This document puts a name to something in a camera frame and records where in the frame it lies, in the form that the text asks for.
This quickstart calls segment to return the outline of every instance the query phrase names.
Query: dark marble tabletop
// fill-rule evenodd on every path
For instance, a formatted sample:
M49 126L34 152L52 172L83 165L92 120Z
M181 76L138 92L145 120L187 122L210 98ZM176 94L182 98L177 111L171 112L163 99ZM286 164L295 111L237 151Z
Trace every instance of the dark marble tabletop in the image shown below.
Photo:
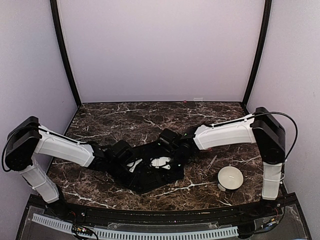
M157 139L164 128L183 133L203 122L219 123L244 116L234 102L90 103L78 110L67 136L79 141L131 146ZM218 171L225 166L241 170L244 183L234 193L217 187ZM55 158L48 171L70 203L145 211L198 210L256 202L261 197L263 164L256 144L242 143L200 152L185 167L185 177L138 195L114 183L106 173L92 171Z

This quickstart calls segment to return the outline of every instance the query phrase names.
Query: ventilation slot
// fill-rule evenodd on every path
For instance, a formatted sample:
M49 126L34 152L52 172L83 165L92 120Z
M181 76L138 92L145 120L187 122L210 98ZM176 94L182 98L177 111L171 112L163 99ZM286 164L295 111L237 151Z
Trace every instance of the ventilation slot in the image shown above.
M33 214L32 221L60 232L72 234L72 223L54 219L48 216ZM194 231L194 232L175 232L175 233L145 233L145 232L126 232L114 231L95 227L92 229L100 240L215 240L226 239L238 236L238 227L227 227L215 230Z

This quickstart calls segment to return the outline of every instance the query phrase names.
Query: wire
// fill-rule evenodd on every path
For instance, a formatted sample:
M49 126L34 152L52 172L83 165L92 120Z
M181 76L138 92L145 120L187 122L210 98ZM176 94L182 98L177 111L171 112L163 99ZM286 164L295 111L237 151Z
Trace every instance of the wire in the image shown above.
M74 215L74 219L73 219L73 222L72 222L72 227L75 227L75 228L79 227L79 228L85 229L86 231L88 231L89 233L91 233L91 235L94 235L95 238L96 238L96 240L99 240L98 235L97 235L93 230L91 230L91 229L88 228L87 226L85 227L85 226L82 226L82 225L76 223L76 221L77 221L77 215L76 215L76 213L75 213L74 211L71 211L70 213L71 213L72 215ZM78 235L76 231L71 231L71 232L76 236L76 237L74 236L76 239L83 240L83 239L86 238L86 237L83 237L83 236Z
M279 211L276 208L274 208L274 210L276 211L276 218L277 218L279 216Z
M277 223L272 225L273 227L271 226L270 229L265 230L265 231L261 231L261 230L263 230L263 228L258 228L252 232L238 232L238 233L240 235L257 235L257 234L265 234L267 232L270 232L280 224L280 222L284 219L285 214L286 214L286 198L284 198L284 202L283 202L283 214L282 214L281 218L277 221Z
M60 219L61 222L64 221L64 219L62 219L61 217L59 217L51 207L49 207L48 205L45 205L45 207L46 207L47 209L49 209L50 212L51 212L57 219Z
M260 116L265 116L265 115L282 115L282 116L285 116L287 117L288 119L291 120L291 122L293 123L294 125L294 128L295 128L295 137L294 137L294 140L293 140L293 143L291 145L291 148L289 149L288 153L286 154L286 156L284 157L284 160L288 159L288 156L290 155L290 153L292 152L292 150L294 149L294 146L296 145L296 142L297 142L297 139L298 139L298 126L297 126L297 123L295 122L295 120L290 117L288 114L285 114L283 112L278 112L278 111L270 111L270 112L263 112L263 113L257 113L253 116L250 116L247 118L247 120L250 120L250 119L254 119L256 117L260 117Z

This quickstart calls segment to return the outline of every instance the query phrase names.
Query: black rounded edge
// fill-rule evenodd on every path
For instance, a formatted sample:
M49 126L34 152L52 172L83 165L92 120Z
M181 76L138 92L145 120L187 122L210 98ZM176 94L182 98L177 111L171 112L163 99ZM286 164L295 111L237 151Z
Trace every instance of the black rounded edge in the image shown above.
M56 39L58 41L65 74L68 79L74 101L75 101L77 107L79 108L82 105L82 103L81 103L81 99L79 96L79 92L77 90L74 76L72 74L72 70L71 70L71 66L70 66L70 62L69 62L69 58L68 58L68 54L67 54L67 49L66 49L65 40L64 40L64 36L63 36L63 32L62 32L61 22L60 22L60 17L59 17L59 9L58 9L57 0L50 0L50 6L51 6L51 13L52 13L52 19L53 19Z
M279 196L276 200L282 206L296 204L298 209L300 204L296 194L290 193L286 196ZM80 216L85 216L78 220L79 224L88 226L108 226L109 223L137 224L137 225L168 225L168 224L200 224L209 222L219 222L220 225L239 226L252 222L254 216L244 216L238 212L256 208L260 202L246 203L242 205L226 206L218 208L200 209L200 210L182 210L182 211L139 211L139 210L120 210L101 207L90 207L68 203L68 206ZM27 202L23 217L20 223L18 236L21 235L23 226L30 206L44 209L44 213L53 216L52 212L46 208L46 203L38 195L31 194ZM299 212L303 223L306 223L302 211ZM308 226L304 224L306 234L310 235Z
M242 104L244 105L244 107L247 107L252 89L255 84L256 76L258 73L258 69L259 69L259 65L260 65L260 61L261 61L261 56L262 56L265 41L266 41L266 35L267 35L270 12L271 12L271 5L272 5L272 0L265 0L258 44L256 47L256 52L255 52L255 56L254 56L254 60L253 60L253 65L252 65L250 77L249 77L248 84L246 86L246 90L245 90L243 100L242 100Z

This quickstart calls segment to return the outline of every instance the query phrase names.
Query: white wall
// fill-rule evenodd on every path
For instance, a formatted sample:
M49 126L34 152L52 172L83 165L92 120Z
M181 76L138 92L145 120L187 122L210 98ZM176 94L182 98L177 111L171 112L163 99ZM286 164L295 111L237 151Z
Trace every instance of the white wall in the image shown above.
M63 133L76 104L61 60L49 0L0 1L0 149L27 117ZM40 158L48 167L48 158ZM32 192L16 172L0 170L0 238L16 237Z
M292 116L299 127L285 185L296 192L314 239L320 239L320 1L275 0L248 109ZM287 147L294 127L285 123Z
M83 102L242 101L264 0L60 0Z

